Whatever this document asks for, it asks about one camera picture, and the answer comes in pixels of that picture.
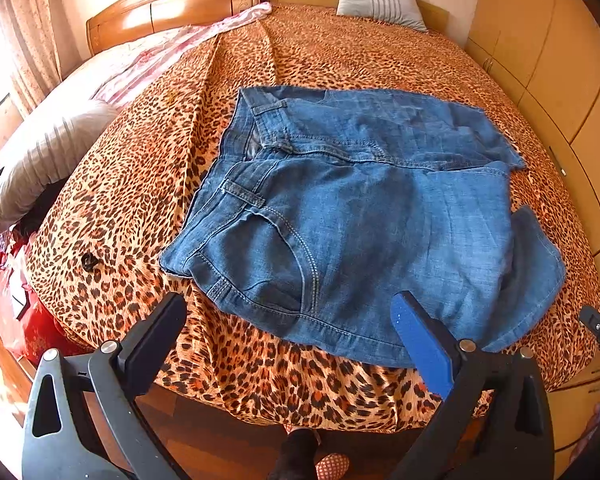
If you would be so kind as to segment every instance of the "blue denim jeans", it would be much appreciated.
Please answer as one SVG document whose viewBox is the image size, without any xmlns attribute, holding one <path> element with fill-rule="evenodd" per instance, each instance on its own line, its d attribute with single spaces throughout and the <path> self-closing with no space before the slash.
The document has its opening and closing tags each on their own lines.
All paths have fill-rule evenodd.
<svg viewBox="0 0 600 480">
<path fill-rule="evenodd" d="M 297 343 L 411 367 L 390 300 L 498 351 L 565 269 L 527 207 L 524 161 L 478 108 L 397 90 L 243 88 L 218 159 L 163 252 L 220 310 Z"/>
</svg>

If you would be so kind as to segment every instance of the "pink blanket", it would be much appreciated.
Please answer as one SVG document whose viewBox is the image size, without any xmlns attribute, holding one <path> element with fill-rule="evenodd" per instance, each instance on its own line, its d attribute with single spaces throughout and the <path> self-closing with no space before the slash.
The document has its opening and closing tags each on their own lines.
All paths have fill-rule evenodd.
<svg viewBox="0 0 600 480">
<path fill-rule="evenodd" d="M 93 98 L 120 110 L 166 72 L 187 50 L 221 32 L 254 22 L 270 12 L 271 4 L 264 2 L 206 27 L 183 27 L 170 40 L 142 52 L 123 72 L 104 83 Z"/>
</svg>

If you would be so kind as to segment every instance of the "white pillow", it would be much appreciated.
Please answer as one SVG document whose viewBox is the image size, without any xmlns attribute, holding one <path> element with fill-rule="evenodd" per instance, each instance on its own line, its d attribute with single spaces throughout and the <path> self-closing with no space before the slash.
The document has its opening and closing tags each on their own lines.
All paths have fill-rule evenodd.
<svg viewBox="0 0 600 480">
<path fill-rule="evenodd" d="M 361 16 L 426 32 L 416 0 L 339 0 L 339 16 Z"/>
<path fill-rule="evenodd" d="M 5 161 L 0 176 L 0 233 L 31 210 L 49 184 L 71 175 L 117 110 L 87 100 L 69 106 L 61 116 L 29 116 L 17 153 Z"/>
</svg>

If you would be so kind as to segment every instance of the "jeans leg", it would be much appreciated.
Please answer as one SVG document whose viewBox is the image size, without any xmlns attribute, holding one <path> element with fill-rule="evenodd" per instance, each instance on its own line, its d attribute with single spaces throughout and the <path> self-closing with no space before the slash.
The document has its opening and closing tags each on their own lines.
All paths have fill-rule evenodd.
<svg viewBox="0 0 600 480">
<path fill-rule="evenodd" d="M 295 430 L 280 447 L 280 455 L 267 480 L 317 480 L 314 455 L 318 441 L 314 432 Z"/>
</svg>

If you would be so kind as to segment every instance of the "foot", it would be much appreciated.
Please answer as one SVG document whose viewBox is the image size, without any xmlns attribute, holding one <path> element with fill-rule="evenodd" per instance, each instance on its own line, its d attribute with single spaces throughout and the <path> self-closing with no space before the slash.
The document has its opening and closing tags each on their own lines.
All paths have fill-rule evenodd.
<svg viewBox="0 0 600 480">
<path fill-rule="evenodd" d="M 309 430 L 310 429 L 310 428 L 303 428 L 302 426 L 292 426 L 291 424 L 283 424 L 282 427 L 285 428 L 286 434 L 289 434 L 292 431 L 296 431 L 296 430 Z M 315 439 L 318 441 L 318 446 L 320 446 L 320 444 L 322 443 L 322 441 L 320 440 L 320 435 L 315 430 L 311 430 L 311 431 L 314 432 Z"/>
<path fill-rule="evenodd" d="M 349 469 L 349 459 L 340 453 L 331 453 L 315 466 L 318 480 L 340 480 Z"/>
</svg>

